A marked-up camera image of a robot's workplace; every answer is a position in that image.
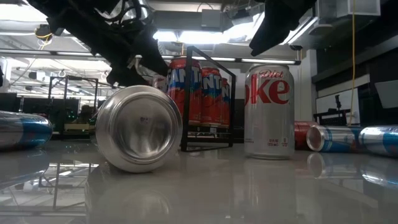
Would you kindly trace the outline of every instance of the yellow cable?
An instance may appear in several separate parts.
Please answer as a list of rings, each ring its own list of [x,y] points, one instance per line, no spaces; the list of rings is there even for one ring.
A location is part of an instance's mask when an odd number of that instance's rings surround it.
[[[354,105],[354,87],[355,87],[355,0],[353,0],[353,87],[351,89],[351,116],[349,117],[349,125],[353,122],[353,105]]]

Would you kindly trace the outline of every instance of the black metal rack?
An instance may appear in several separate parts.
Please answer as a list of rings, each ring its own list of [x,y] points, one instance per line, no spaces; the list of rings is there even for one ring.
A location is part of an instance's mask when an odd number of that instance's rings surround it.
[[[58,82],[52,85],[52,81],[57,79]],[[76,80],[82,81],[86,80],[88,82],[95,83],[95,94],[94,94],[94,108],[96,108],[96,101],[97,101],[97,91],[98,91],[98,79],[97,78],[83,78],[83,77],[76,77],[73,75],[66,75],[65,77],[50,77],[50,85],[49,85],[49,100],[51,100],[51,90],[53,87],[57,86],[58,83],[62,80],[65,80],[65,86],[63,89],[63,107],[62,107],[62,127],[60,130],[60,139],[64,140],[63,132],[65,130],[65,116],[66,116],[66,107],[67,107],[67,93],[68,93],[68,81],[69,80]]]
[[[228,147],[233,146],[233,129],[234,129],[234,109],[235,109],[235,88],[236,88],[236,75],[229,71],[227,68],[222,66],[220,63],[214,61],[207,54],[203,53],[194,46],[187,47],[187,62],[185,65],[185,74],[191,74],[192,72],[192,54],[193,52],[204,57],[207,61],[211,62],[213,65],[222,69],[228,75],[232,77],[231,82],[231,96],[229,103],[229,128],[219,128],[219,127],[207,127],[207,126],[193,126],[189,125],[189,109],[190,109],[190,85],[191,78],[185,79],[185,99],[184,99],[184,111],[183,111],[183,129],[181,138],[181,151],[192,152],[192,151],[203,151],[209,149],[194,149],[188,150],[188,142],[209,142],[209,143],[228,143]],[[190,138],[188,132],[203,132],[212,133],[215,130],[217,134],[227,135],[227,138]]]

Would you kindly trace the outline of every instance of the diet coke can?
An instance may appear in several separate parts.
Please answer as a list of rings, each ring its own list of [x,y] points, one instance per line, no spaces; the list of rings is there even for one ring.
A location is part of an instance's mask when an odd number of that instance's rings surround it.
[[[288,66],[259,65],[245,84],[244,150],[260,159],[294,153],[294,79]]]

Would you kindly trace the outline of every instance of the reflective surface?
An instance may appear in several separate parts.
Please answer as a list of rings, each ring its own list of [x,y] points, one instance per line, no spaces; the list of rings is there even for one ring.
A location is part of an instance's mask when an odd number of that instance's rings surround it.
[[[24,159],[31,154],[42,159]],[[0,154],[2,224],[397,219],[398,161],[378,156],[299,151],[289,161],[266,161],[245,158],[237,144],[176,154],[151,173],[129,174],[107,163],[92,144],[50,141],[42,151],[9,158]],[[42,177],[27,173],[43,167]],[[3,184],[12,176],[16,181]]]

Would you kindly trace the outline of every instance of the white wall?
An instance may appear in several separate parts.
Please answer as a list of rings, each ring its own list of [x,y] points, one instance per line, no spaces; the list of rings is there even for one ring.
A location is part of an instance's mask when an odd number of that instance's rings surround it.
[[[296,121],[312,121],[316,113],[317,91],[311,77],[317,74],[317,52],[308,50],[300,66],[290,66],[294,77],[294,118]]]

